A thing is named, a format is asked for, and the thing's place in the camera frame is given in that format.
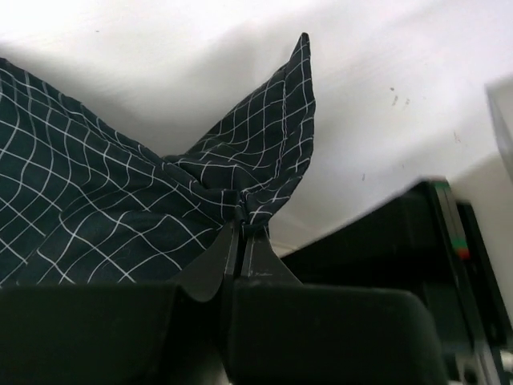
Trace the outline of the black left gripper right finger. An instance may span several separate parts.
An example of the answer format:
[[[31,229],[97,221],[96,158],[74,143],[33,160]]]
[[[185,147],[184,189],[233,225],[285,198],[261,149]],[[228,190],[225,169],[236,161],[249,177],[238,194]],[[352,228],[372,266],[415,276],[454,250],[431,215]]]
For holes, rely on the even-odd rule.
[[[445,384],[427,308],[404,290],[302,284],[265,231],[233,282],[234,384]]]

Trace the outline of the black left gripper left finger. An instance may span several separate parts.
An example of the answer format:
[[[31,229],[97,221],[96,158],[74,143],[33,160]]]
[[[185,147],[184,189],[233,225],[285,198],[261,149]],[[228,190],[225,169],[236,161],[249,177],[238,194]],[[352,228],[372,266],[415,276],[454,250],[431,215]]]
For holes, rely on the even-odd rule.
[[[17,286],[1,292],[3,384],[152,384],[177,301],[209,302],[236,255],[237,225],[173,280]]]

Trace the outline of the dark plaid pillowcase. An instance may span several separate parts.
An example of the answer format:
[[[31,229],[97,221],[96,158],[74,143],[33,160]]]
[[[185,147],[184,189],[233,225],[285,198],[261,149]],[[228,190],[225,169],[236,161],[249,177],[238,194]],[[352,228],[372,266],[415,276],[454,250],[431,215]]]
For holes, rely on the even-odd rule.
[[[180,155],[1,62],[1,285],[165,282],[228,223],[266,229],[313,155],[310,41]]]

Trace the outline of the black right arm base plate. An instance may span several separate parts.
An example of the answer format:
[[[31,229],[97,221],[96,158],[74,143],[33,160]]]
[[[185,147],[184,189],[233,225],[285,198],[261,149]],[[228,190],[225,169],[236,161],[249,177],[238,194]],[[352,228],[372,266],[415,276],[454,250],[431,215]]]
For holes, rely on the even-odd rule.
[[[429,310],[450,381],[509,384],[512,325],[471,204],[422,180],[286,255],[304,283],[406,290]]]

